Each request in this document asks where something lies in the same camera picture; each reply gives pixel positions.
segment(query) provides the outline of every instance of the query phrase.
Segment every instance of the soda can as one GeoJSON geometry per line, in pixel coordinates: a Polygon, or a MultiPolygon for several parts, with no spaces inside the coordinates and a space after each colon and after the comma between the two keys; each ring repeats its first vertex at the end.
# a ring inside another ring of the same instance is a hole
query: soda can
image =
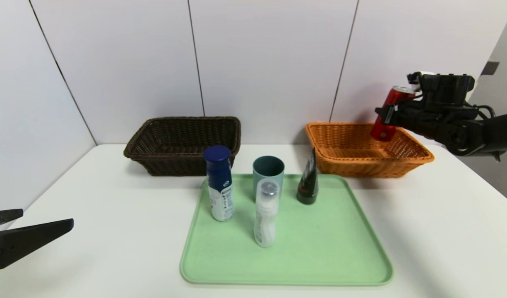
{"type": "MultiPolygon", "coordinates": [[[[416,93],[410,87],[393,86],[382,106],[385,107],[388,104],[396,104],[402,98],[414,97],[415,94],[416,93]]],[[[375,125],[371,129],[371,136],[377,141],[389,142],[393,139],[395,129],[395,126],[382,124],[382,117],[378,115],[377,120],[375,120],[375,125]]]]}

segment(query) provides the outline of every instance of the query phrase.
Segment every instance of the green tray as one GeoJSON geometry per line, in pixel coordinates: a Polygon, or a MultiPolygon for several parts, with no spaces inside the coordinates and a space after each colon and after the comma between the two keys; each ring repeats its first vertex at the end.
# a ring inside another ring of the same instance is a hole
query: green tray
{"type": "Polygon", "coordinates": [[[377,286],[390,281],[391,264],[347,182],[318,176],[316,203],[296,199],[301,175],[285,175],[276,241],[253,238],[252,175],[233,175],[235,213],[227,222],[211,216],[207,180],[202,186],[180,270],[197,284],[377,286]]]}

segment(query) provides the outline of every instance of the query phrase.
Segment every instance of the teal cup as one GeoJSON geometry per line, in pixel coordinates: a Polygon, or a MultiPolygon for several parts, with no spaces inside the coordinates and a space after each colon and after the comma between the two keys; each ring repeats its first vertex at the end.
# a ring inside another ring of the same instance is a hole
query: teal cup
{"type": "Polygon", "coordinates": [[[279,158],[274,156],[261,156],[253,162],[253,189],[252,194],[255,198],[257,193],[257,184],[261,179],[272,178],[278,182],[280,189],[283,187],[283,178],[285,177],[285,164],[279,158]]]}

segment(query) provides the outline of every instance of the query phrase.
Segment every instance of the wicker basket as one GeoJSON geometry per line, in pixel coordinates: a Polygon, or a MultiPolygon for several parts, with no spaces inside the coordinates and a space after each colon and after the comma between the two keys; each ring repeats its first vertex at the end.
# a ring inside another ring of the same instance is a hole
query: wicker basket
{"type": "Polygon", "coordinates": [[[205,176],[204,150],[224,145],[233,165],[240,148],[235,117],[166,117],[150,119],[126,145],[125,156],[153,176],[205,176]]]}
{"type": "Polygon", "coordinates": [[[373,124],[309,123],[306,130],[323,173],[345,177],[402,177],[433,154],[405,130],[397,128],[390,142],[370,136],[373,124]]]}

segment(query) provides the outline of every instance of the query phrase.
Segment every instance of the orange wicker basket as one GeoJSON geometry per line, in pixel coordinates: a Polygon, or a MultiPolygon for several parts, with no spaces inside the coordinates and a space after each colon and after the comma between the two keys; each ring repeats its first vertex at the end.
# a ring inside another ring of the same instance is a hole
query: orange wicker basket
{"type": "Polygon", "coordinates": [[[433,154],[405,130],[390,142],[371,137],[372,123],[309,123],[306,130],[322,173],[344,177],[402,177],[433,154]]]}

